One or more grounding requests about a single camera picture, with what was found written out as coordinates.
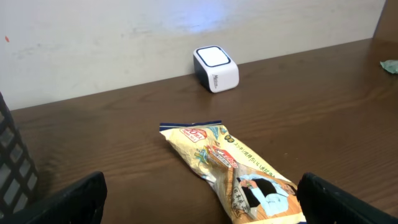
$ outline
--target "snack bag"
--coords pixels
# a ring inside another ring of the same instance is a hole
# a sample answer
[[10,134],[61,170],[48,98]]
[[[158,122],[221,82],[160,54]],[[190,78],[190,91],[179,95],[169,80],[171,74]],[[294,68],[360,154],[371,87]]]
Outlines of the snack bag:
[[221,121],[162,123],[160,133],[211,185],[234,224],[305,222],[297,186],[230,135]]

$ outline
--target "projector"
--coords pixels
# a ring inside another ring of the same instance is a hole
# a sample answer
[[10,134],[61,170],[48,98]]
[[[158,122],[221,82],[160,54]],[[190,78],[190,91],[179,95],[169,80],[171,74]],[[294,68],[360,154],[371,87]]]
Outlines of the projector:
[[200,83],[212,93],[235,88],[239,83],[238,66],[219,46],[193,51],[193,65]]

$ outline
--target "white wall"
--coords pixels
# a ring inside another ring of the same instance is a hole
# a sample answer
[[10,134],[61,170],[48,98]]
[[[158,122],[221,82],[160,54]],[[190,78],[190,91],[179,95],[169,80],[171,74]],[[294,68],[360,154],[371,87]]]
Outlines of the white wall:
[[372,37],[384,0],[1,0],[0,91],[10,109]]

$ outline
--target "black mesh container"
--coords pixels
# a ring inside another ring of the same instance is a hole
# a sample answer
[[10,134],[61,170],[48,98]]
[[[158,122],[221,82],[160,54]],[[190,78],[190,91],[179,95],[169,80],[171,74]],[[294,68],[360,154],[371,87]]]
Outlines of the black mesh container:
[[0,93],[0,220],[33,202],[37,169]]

